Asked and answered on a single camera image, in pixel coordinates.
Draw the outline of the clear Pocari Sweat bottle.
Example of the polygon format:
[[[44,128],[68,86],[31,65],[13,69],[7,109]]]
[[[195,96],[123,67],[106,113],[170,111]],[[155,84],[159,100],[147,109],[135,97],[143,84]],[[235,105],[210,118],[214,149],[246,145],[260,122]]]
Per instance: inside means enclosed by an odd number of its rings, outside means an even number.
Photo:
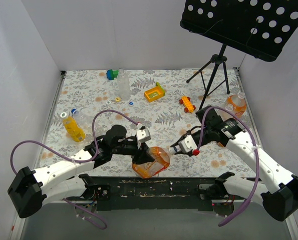
[[[127,72],[122,68],[118,71],[117,83],[120,98],[122,100],[129,100],[131,96],[129,77]]]

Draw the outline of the white tea bottle cap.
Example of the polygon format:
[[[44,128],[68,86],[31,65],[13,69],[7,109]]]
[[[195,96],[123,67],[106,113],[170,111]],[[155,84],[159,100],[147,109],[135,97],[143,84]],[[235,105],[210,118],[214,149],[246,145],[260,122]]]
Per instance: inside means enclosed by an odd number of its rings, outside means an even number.
[[[170,147],[169,148],[169,152],[171,155],[174,155],[178,152],[177,148],[174,146],[174,147]]]

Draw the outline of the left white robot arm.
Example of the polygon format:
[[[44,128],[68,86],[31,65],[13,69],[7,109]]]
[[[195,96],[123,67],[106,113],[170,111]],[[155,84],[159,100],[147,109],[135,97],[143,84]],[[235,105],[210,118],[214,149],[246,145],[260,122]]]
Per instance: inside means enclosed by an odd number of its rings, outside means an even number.
[[[149,130],[143,126],[134,136],[126,134],[123,126],[114,125],[69,160],[37,169],[20,169],[8,189],[18,216],[25,219],[42,206],[67,197],[95,197],[97,185],[86,172],[109,162],[113,155],[130,156],[135,164],[152,162],[146,144],[151,139]]]

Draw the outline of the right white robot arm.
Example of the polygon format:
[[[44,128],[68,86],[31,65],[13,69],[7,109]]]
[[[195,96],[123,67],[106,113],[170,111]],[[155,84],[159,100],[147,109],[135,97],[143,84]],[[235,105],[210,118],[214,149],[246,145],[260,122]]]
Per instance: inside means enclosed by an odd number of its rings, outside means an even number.
[[[170,147],[174,155],[197,156],[200,148],[211,142],[222,144],[236,154],[254,172],[254,180],[237,177],[226,172],[214,184],[200,190],[207,199],[226,199],[229,196],[244,198],[242,205],[219,223],[224,226],[255,202],[277,221],[284,221],[298,209],[298,175],[293,174],[270,157],[241,120],[231,116],[223,120],[217,107],[207,106],[196,113],[199,130],[188,130]]]

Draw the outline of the orange label tea bottle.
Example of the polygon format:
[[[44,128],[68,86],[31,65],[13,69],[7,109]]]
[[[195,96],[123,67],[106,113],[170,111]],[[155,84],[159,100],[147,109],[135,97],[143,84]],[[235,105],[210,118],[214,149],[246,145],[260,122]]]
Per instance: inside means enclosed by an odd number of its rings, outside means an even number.
[[[154,146],[149,149],[151,156],[154,157],[154,162],[132,164],[134,172],[143,179],[151,178],[167,169],[170,165],[171,157],[173,156],[170,154],[169,148]]]

